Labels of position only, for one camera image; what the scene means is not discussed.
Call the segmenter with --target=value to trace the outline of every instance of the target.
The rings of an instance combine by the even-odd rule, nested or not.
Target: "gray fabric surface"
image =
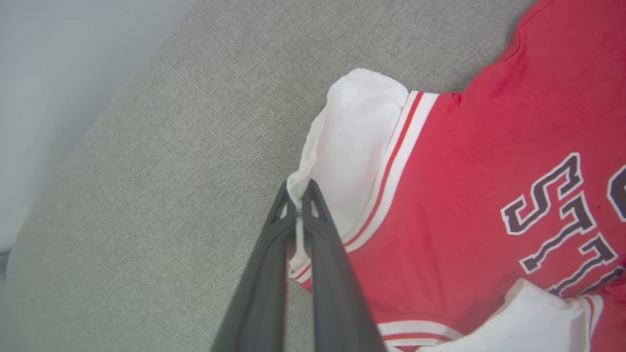
[[[328,87],[463,90],[530,0],[202,1],[82,139],[8,267],[34,351],[207,351]],[[289,351],[312,350],[290,290]]]

